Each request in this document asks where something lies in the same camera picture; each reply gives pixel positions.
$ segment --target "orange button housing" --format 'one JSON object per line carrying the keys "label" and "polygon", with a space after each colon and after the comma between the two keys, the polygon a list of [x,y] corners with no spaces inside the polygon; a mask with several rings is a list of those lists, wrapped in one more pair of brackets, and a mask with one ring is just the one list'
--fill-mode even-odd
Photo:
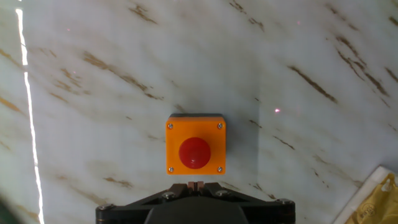
{"label": "orange button housing", "polygon": [[171,116],[165,128],[168,174],[225,174],[226,124],[222,116]]}

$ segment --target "yellow packaging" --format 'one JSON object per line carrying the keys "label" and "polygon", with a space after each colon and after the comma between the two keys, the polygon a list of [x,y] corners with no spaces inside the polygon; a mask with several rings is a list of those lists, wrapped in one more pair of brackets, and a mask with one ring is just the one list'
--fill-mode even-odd
{"label": "yellow packaging", "polygon": [[398,188],[389,174],[350,216],[346,224],[398,224]]}

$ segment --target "brown marble vein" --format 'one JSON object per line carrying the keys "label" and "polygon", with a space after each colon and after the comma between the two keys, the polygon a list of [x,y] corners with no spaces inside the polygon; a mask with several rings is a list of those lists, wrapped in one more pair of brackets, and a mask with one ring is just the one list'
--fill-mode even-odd
{"label": "brown marble vein", "polygon": [[258,124],[257,122],[253,121],[253,120],[249,120],[250,123],[257,125],[257,127],[262,128],[262,126],[260,126],[260,124]]}
{"label": "brown marble vein", "polygon": [[58,95],[56,95],[56,94],[54,94],[54,93],[50,93],[50,95],[52,95],[52,96],[58,98],[59,100],[62,100],[62,101],[64,101],[64,102],[68,103],[68,101],[67,101],[66,99],[62,98],[61,96],[58,96]]}
{"label": "brown marble vein", "polygon": [[22,205],[17,205],[17,208],[24,212],[26,215],[28,215],[29,217],[31,217],[33,220],[35,220],[35,222],[39,222],[39,214],[38,213],[34,213],[29,211],[28,209],[26,209],[24,206]]}
{"label": "brown marble vein", "polygon": [[80,83],[79,80],[76,80],[73,78],[72,74],[70,72],[68,72],[68,70],[66,68],[62,68],[61,71],[63,72],[63,75],[65,75],[72,84],[74,84],[75,86],[81,88],[81,86],[78,84]]}
{"label": "brown marble vein", "polygon": [[231,2],[229,3],[232,7],[234,7],[239,12],[247,14],[247,12],[244,11],[243,7],[240,4],[238,4],[235,0],[233,0],[233,1],[234,1],[234,3],[231,3]]}
{"label": "brown marble vein", "polygon": [[5,147],[6,149],[8,149],[9,151],[11,150],[10,147],[8,147],[8,145],[6,145],[4,142],[0,141],[0,145],[2,145],[3,147]]}
{"label": "brown marble vein", "polygon": [[2,105],[4,105],[4,106],[8,107],[9,109],[13,110],[13,111],[21,112],[21,110],[20,110],[16,105],[14,105],[14,104],[11,103],[10,101],[8,101],[8,100],[2,98],[1,96],[0,96],[0,103],[1,103]]}
{"label": "brown marble vein", "polygon": [[[241,12],[241,13],[243,13],[243,14],[245,14],[245,15],[247,15],[247,12],[243,9],[243,7],[240,5],[240,4],[238,4],[235,0],[233,0],[233,3],[229,3],[232,7],[234,7],[236,10],[238,10],[239,12]],[[257,20],[255,20],[253,17],[250,17],[249,19],[248,19],[248,21],[251,23],[251,24],[254,24],[254,25],[258,25],[259,27],[260,27],[260,29],[263,31],[263,32],[265,32],[265,30],[264,30],[264,25],[262,24],[262,22],[259,22],[259,21],[257,21]]]}
{"label": "brown marble vein", "polygon": [[253,19],[253,18],[250,18],[250,19],[249,19],[249,22],[250,22],[251,24],[257,24],[257,25],[260,27],[260,29],[261,29],[263,32],[265,32],[265,30],[264,30],[264,25],[262,25],[262,22],[258,22],[258,21],[256,21],[256,20]]}
{"label": "brown marble vein", "polygon": [[20,63],[18,63],[16,60],[14,60],[11,55],[5,53],[2,49],[0,49],[0,55],[6,57],[11,63],[13,63],[14,65],[16,65],[18,68],[23,68],[22,65]]}
{"label": "brown marble vein", "polygon": [[347,19],[342,16],[337,9],[335,9],[330,3],[326,3],[325,7],[327,9],[329,9],[334,15],[337,16],[337,18],[341,19],[342,21],[346,22],[348,24],[348,27],[355,30],[355,31],[359,31],[358,28],[356,28],[354,25],[352,25],[350,22],[347,21]]}
{"label": "brown marble vein", "polygon": [[84,192],[74,186],[70,187],[72,190],[74,190],[76,193],[78,193],[79,195],[83,196],[84,198],[94,202],[97,205],[104,205],[107,203],[107,198],[100,198],[97,195],[93,194],[93,193],[88,193],[88,192]]}
{"label": "brown marble vein", "polygon": [[341,59],[343,59],[344,62],[346,62],[348,64],[348,66],[352,69],[352,71],[354,71],[355,75],[360,78],[362,81],[365,81],[365,79],[363,79],[362,77],[359,76],[358,72],[355,70],[355,68],[353,67],[352,64],[352,60],[349,57],[345,57],[339,50],[337,50],[338,55],[341,57]]}
{"label": "brown marble vein", "polygon": [[389,105],[385,100],[383,100],[381,97],[380,97],[380,100],[381,100],[388,108],[391,108],[390,105]]}
{"label": "brown marble vein", "polygon": [[130,182],[126,181],[126,180],[115,180],[112,177],[104,178],[104,180],[106,180],[108,182],[114,182],[116,184],[120,184],[121,187],[125,187],[125,188],[128,188],[128,189],[133,188],[133,185]]}
{"label": "brown marble vein", "polygon": [[394,17],[390,16],[390,17],[388,18],[388,20],[390,20],[390,22],[392,22],[395,26],[398,27],[398,21],[397,21]]}
{"label": "brown marble vein", "polygon": [[227,183],[227,182],[225,182],[225,181],[221,181],[221,183],[222,183],[222,184],[225,184],[227,187],[229,187],[229,188],[231,188],[231,189],[241,190],[241,189],[235,187],[234,185],[229,184],[229,183]]}
{"label": "brown marble vein", "polygon": [[395,127],[393,127],[393,125],[388,124],[388,126],[390,126],[394,131],[397,131],[397,129]]}
{"label": "brown marble vein", "polygon": [[175,109],[177,109],[181,113],[188,113],[181,105],[176,104],[174,105]]}
{"label": "brown marble vein", "polygon": [[352,181],[352,183],[355,185],[355,186],[357,186],[358,188],[360,188],[361,186],[362,186],[362,182],[361,181],[359,181],[359,180],[354,180],[352,177],[350,177],[348,174],[346,174],[344,171],[342,171],[339,167],[337,167],[336,165],[334,165],[334,164],[330,164],[329,162],[326,162],[326,161],[324,161],[320,156],[318,156],[318,155],[314,155],[313,156],[313,158],[317,161],[317,162],[319,162],[319,163],[321,163],[321,164],[324,164],[324,165],[326,165],[326,166],[328,166],[330,169],[329,169],[329,172],[330,173],[332,173],[332,174],[335,174],[335,175],[337,175],[337,176],[339,176],[339,177],[341,177],[342,179],[344,179],[344,180],[350,180],[350,181]]}
{"label": "brown marble vein", "polygon": [[122,70],[120,70],[118,67],[114,66],[114,65],[108,65],[105,62],[103,62],[102,60],[96,58],[94,55],[92,55],[89,52],[84,52],[83,53],[83,60],[85,62],[88,62],[102,70],[108,70],[111,73],[113,73],[114,75],[116,75],[117,77],[121,78],[122,80],[124,80],[126,83],[139,88],[144,95],[146,95],[149,98],[155,99],[155,100],[163,100],[164,97],[159,97],[159,96],[154,96],[150,93],[148,93],[148,87],[145,86],[144,84],[138,82],[135,78],[133,78],[130,74],[128,74],[127,72],[124,72]]}
{"label": "brown marble vein", "polygon": [[367,72],[364,72],[365,76],[373,83],[373,85],[376,86],[376,88],[380,91],[381,94],[383,94],[384,96],[389,96],[389,94],[387,93],[387,91],[383,88],[383,86],[380,84],[379,81],[377,81],[375,78],[373,78],[373,76],[371,76],[370,74],[368,74]]}
{"label": "brown marble vein", "polygon": [[278,138],[277,136],[272,136],[272,137],[274,137],[274,138],[276,138],[276,139],[278,139],[281,143],[283,143],[283,144],[285,144],[285,145],[287,145],[288,147],[290,147],[291,149],[293,149],[293,150],[296,150],[293,146],[291,146],[290,144],[288,144],[287,142],[285,142],[285,141],[283,141],[283,140],[281,140],[280,138]]}
{"label": "brown marble vein", "polygon": [[390,77],[398,83],[398,77],[388,68],[386,68],[386,67],[384,67],[384,68],[386,69],[386,71],[390,75]]}
{"label": "brown marble vein", "polygon": [[149,138],[150,140],[159,140],[159,138],[157,138],[157,137],[155,137],[155,136],[153,136],[153,135],[150,135],[150,134],[148,134],[148,138]]}
{"label": "brown marble vein", "polygon": [[267,194],[265,191],[263,191],[263,189],[260,187],[260,185],[258,183],[256,183],[255,185],[253,185],[252,187],[254,187],[255,189],[261,191],[262,193],[266,194],[269,198],[275,200],[276,197],[273,194]]}
{"label": "brown marble vein", "polygon": [[129,8],[129,10],[133,13],[135,13],[136,15],[138,15],[141,19],[157,24],[157,22],[155,22],[153,19],[150,19],[149,17],[147,17],[146,15],[144,15],[145,12],[148,12],[148,10],[144,9],[142,6],[137,5],[135,9],[133,8]]}
{"label": "brown marble vein", "polygon": [[331,96],[329,93],[327,93],[322,87],[320,87],[316,82],[312,81],[308,76],[306,76],[304,73],[302,73],[298,68],[295,66],[288,66],[291,70],[295,71],[297,74],[299,74],[308,84],[310,84],[316,91],[320,92],[323,96],[328,98],[330,101],[334,103],[338,103],[336,98]]}

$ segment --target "screw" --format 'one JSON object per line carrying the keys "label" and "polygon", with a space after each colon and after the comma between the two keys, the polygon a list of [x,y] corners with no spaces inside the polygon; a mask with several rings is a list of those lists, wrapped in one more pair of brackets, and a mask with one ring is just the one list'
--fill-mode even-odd
{"label": "screw", "polygon": [[164,192],[162,194],[162,197],[168,200],[168,199],[174,198],[175,193],[174,192]]}
{"label": "screw", "polygon": [[107,203],[107,204],[98,206],[98,209],[103,211],[103,210],[111,209],[113,207],[115,207],[114,204]]}
{"label": "screw", "polygon": [[289,203],[293,203],[292,200],[289,200],[289,199],[286,199],[286,198],[277,199],[276,202],[280,202],[280,203],[282,203],[282,204],[284,204],[284,205],[285,205],[285,204],[289,204]]}
{"label": "screw", "polygon": [[227,190],[219,190],[216,192],[217,197],[224,197],[229,195],[229,192]]}

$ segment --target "white marble wall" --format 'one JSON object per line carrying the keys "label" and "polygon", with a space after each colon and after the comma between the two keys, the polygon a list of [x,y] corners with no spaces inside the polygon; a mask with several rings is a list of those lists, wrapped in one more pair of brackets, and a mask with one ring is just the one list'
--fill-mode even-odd
{"label": "white marble wall", "polygon": [[[397,0],[0,0],[1,197],[26,223],[93,223],[217,181],[333,223],[398,169],[397,52]],[[166,175],[173,112],[225,115],[226,175]]]}

